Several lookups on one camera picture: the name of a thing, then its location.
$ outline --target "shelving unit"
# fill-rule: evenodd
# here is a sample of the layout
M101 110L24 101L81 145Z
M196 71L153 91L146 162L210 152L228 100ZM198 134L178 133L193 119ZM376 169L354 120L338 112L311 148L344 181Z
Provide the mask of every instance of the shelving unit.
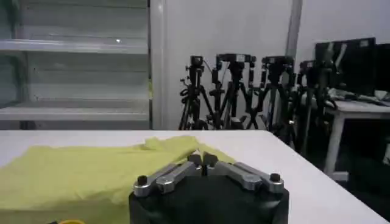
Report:
M148 48L147 43L142 39L134 39L131 44L99 44L74 41L11 39L0 41L0 51L146 55Z
M147 101L41 100L0 110L2 121L146 121Z
M0 121L149 127L147 0L3 0L0 12Z

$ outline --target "cable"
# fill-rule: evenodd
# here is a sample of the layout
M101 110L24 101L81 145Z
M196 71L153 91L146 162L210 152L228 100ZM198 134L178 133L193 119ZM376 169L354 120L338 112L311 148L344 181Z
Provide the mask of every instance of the cable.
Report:
M225 74L226 74L226 70L227 70L227 68L229 67L229 64L230 64L230 62L228 62L227 64L226 64L226 67L225 67L225 71L224 71L224 74L222 75L222 84L224 83L224 79L225 79Z
M209 65L208 65L208 63L207 63L207 61L206 61L206 60L203 60L203 61L204 61L205 65L206 65L208 71L210 72L210 74L212 74L212 71L211 71L211 69L210 69L210 67L209 67Z

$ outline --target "white wall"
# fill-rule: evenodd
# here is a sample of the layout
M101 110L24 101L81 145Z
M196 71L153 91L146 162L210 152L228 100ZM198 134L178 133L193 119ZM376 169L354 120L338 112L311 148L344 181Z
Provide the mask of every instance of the white wall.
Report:
M185 65L189 64L190 55L204 56L210 66L213 66L216 54L226 52L252 54L259 60L264 56L284 55L291 1L166 0L163 9L166 15L166 67L161 91L162 127L177 129L179 125L183 107L179 96L183 89L180 79L186 76ZM259 80L259 70L255 75ZM227 72L225 81L228 80L230 74ZM207 90L213 87L211 74L207 71L202 84Z
M389 9L389 0L303 0L296 65L313 59L320 41L376 37L390 43Z

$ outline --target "white shelf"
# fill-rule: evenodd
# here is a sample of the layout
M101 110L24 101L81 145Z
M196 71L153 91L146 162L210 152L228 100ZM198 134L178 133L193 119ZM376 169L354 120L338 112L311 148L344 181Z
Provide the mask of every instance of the white shelf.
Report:
M0 121L148 120L148 100L42 100L0 109Z
M139 38L132 44L99 44L51 40L0 40L0 51L69 52L98 54L147 54L147 41Z

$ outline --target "yellow towel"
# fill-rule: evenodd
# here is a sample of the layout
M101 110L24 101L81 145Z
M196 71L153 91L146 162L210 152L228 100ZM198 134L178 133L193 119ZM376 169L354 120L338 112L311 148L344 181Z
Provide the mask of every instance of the yellow towel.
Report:
M132 147L32 147L0 169L0 223L128 224L137 176L178 163L196 149L233 162L188 136Z

